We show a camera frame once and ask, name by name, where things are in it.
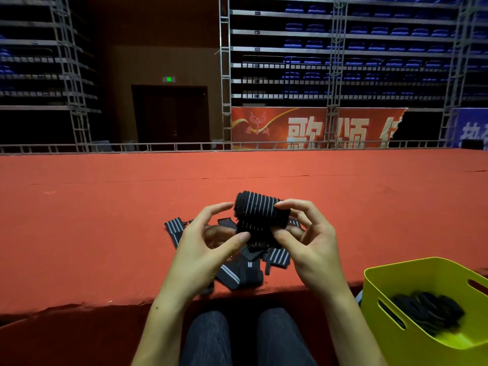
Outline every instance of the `brown wall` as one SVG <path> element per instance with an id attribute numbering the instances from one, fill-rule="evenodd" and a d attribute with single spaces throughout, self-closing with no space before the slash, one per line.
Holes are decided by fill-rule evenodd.
<path id="1" fill-rule="evenodd" d="M 222 138 L 218 0 L 87 0 L 112 141 L 137 140 L 131 85 L 206 86 Z"/>
<path id="2" fill-rule="evenodd" d="M 220 57 L 212 48 L 108 46 L 109 107 L 121 140 L 137 140 L 131 85 L 163 85 L 163 76 L 178 86 L 206 86 L 211 139 L 222 138 Z"/>

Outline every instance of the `hand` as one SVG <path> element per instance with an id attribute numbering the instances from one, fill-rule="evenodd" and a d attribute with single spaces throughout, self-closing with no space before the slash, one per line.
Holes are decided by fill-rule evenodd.
<path id="1" fill-rule="evenodd" d="M 291 208 L 291 215 L 303 227 L 289 225 L 273 228 L 275 239 L 290 253 L 302 282 L 319 298 L 349 290 L 342 270 L 334 227 L 312 202 L 288 199 L 275 204 L 277 209 Z"/>
<path id="2" fill-rule="evenodd" d="M 233 203 L 205 207 L 183 231 L 161 291 L 166 298 L 186 307 L 215 278 L 222 264 L 249 240 L 251 234 L 222 226 L 207 226 L 213 215 Z"/>

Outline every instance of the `fingernail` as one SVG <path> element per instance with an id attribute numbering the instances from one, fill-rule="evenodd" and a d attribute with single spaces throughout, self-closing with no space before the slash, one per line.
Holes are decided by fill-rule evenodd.
<path id="1" fill-rule="evenodd" d="M 251 234 L 248 232 L 241 232 L 239 234 L 239 241 L 240 242 L 246 242 L 251 238 Z"/>

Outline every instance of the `dark pants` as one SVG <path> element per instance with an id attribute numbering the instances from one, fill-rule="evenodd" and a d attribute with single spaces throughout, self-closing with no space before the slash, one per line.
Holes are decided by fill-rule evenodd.
<path id="1" fill-rule="evenodd" d="M 257 329 L 259 366 L 317 366 L 297 324 L 283 308 L 263 312 Z M 229 325 L 222 313 L 207 312 L 192 322 L 180 366 L 232 366 Z"/>

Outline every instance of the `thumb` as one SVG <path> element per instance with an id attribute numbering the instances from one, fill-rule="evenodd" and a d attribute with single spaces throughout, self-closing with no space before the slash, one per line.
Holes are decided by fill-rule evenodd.
<path id="1" fill-rule="evenodd" d="M 293 258 L 295 261 L 305 246 L 296 240 L 288 231 L 282 228 L 272 227 L 271 232 L 273 233 L 276 241 L 279 242 L 290 253 L 291 258 Z"/>
<path id="2" fill-rule="evenodd" d="M 219 264 L 223 264 L 227 258 L 238 252 L 250 238 L 250 233 L 241 232 L 234 235 L 221 246 L 212 249 L 212 252 L 216 255 Z"/>

